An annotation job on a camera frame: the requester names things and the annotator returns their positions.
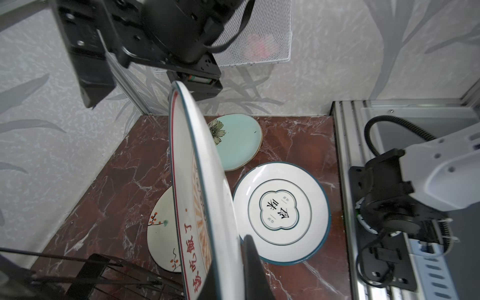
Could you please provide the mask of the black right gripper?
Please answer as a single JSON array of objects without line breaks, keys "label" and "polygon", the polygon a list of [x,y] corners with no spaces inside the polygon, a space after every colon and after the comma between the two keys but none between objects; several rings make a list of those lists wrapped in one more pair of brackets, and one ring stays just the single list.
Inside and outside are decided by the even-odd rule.
[{"label": "black right gripper", "polygon": [[166,70],[196,101],[216,97],[223,87],[214,55],[235,39],[217,40],[235,12],[247,5],[216,0],[50,2],[87,108],[116,88],[108,53],[124,68],[136,63]]}]

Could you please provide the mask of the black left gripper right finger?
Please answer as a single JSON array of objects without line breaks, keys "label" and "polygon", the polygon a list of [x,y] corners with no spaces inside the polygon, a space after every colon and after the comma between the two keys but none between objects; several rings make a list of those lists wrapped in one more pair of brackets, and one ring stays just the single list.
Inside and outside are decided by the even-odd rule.
[{"label": "black left gripper right finger", "polygon": [[263,264],[251,235],[246,235],[242,242],[242,262],[246,300],[274,300],[266,279]]}]

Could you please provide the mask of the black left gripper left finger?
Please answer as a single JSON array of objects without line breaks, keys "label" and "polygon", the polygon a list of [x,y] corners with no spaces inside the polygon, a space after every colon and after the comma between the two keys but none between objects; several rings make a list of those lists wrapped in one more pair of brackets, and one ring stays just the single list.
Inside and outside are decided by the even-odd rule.
[{"label": "black left gripper left finger", "polygon": [[221,293],[218,283],[216,263],[212,262],[197,300],[219,300]]}]

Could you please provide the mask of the white plate orange sunburst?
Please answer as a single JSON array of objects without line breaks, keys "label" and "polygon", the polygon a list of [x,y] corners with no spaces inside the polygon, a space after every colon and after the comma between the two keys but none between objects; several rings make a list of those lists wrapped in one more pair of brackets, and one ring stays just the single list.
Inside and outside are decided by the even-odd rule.
[{"label": "white plate orange sunburst", "polygon": [[197,300],[215,262],[219,299],[243,300],[240,237],[214,139],[184,83],[173,82],[169,108],[174,211],[186,298]]}]

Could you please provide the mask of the mint green flower plate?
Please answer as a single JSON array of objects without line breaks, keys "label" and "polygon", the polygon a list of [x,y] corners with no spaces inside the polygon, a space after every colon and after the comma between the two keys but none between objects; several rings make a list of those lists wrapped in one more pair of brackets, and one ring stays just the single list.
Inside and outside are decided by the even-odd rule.
[{"label": "mint green flower plate", "polygon": [[225,171],[234,171],[251,161],[260,150],[263,132],[259,122],[245,114],[228,114],[208,123]]}]

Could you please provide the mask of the cream plate with floral sprigs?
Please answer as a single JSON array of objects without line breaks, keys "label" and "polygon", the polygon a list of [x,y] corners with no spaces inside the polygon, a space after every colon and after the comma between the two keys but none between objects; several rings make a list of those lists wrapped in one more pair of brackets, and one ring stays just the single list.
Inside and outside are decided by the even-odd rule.
[{"label": "cream plate with floral sprigs", "polygon": [[182,272],[172,187],[163,193],[151,212],[147,247],[160,268],[172,273]]}]

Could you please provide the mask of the white plate green clover emblem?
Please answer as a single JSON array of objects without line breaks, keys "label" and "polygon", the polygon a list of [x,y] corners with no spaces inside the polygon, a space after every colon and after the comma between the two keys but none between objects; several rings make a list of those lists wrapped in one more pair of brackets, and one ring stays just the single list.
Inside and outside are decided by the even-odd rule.
[{"label": "white plate green clover emblem", "polygon": [[331,227],[323,187],[288,162],[269,162],[247,172],[234,190],[233,205],[240,238],[251,236],[259,257],[274,265],[312,258]]}]

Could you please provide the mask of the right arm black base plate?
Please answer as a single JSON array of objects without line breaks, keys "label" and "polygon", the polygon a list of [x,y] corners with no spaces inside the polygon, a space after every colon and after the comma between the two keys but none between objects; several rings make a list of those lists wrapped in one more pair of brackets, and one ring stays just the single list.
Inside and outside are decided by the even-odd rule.
[{"label": "right arm black base plate", "polygon": [[361,215],[360,208],[366,195],[364,174],[364,168],[358,166],[350,167],[348,171],[359,253],[355,262],[356,273],[374,288],[416,291],[418,284],[404,234],[398,231],[379,239],[378,231],[371,229]]}]

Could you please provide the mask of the aluminium frame rail base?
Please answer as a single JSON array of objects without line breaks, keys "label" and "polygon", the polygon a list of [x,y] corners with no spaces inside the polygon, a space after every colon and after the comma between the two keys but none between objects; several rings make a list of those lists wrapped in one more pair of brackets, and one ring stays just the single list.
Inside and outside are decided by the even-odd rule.
[{"label": "aluminium frame rail base", "polygon": [[[356,300],[480,297],[480,112],[453,100],[336,101],[332,105]],[[402,232],[417,290],[371,287],[359,255],[348,171],[363,167],[360,212],[382,239]]]}]

